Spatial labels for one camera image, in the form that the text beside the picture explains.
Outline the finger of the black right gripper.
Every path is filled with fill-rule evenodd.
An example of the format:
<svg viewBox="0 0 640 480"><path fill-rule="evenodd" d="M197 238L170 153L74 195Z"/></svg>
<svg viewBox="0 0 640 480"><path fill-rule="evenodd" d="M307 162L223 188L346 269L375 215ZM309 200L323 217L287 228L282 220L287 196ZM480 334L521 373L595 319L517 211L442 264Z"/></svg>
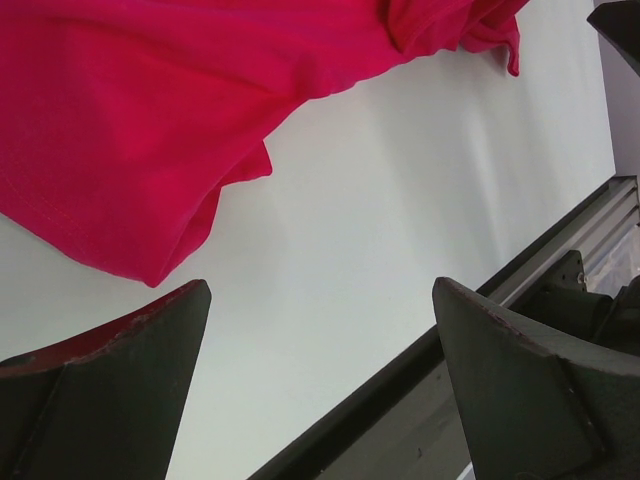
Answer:
<svg viewBox="0 0 640 480"><path fill-rule="evenodd" d="M639 74L639 2L604 2L595 7L587 22Z"/></svg>

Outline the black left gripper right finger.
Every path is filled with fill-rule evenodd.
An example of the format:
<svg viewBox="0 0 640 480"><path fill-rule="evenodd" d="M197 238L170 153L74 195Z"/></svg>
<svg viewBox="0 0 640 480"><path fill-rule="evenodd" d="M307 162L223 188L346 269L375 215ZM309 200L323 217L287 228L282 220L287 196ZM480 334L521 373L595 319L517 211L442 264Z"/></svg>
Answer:
<svg viewBox="0 0 640 480"><path fill-rule="evenodd" d="M445 277L438 333L479 479L639 475L639 300L610 318L556 329Z"/></svg>

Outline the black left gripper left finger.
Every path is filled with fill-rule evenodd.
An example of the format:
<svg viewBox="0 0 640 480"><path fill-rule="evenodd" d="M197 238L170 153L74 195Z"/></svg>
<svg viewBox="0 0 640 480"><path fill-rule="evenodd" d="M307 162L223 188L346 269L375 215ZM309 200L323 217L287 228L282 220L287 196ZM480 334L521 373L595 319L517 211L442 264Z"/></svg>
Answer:
<svg viewBox="0 0 640 480"><path fill-rule="evenodd" d="M2 478L165 478L210 302L207 283L193 280L2 361Z"/></svg>

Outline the red t-shirt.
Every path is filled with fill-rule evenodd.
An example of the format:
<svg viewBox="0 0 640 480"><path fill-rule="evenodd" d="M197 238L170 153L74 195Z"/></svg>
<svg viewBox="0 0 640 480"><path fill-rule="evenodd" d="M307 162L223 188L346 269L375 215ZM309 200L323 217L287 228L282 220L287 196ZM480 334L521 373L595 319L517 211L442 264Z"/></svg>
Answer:
<svg viewBox="0 0 640 480"><path fill-rule="evenodd" d="M5 1L1 211L159 285L304 103L441 50L508 52L519 1Z"/></svg>

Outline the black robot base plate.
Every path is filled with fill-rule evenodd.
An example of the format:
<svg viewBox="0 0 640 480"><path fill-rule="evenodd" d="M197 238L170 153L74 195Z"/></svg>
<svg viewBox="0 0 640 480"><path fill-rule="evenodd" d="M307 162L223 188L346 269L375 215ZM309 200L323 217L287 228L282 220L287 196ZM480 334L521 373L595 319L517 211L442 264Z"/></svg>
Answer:
<svg viewBox="0 0 640 480"><path fill-rule="evenodd" d="M582 272L568 252L509 310L556 329L593 327L616 296L569 283ZM260 479L477 478L437 325L257 472Z"/></svg>

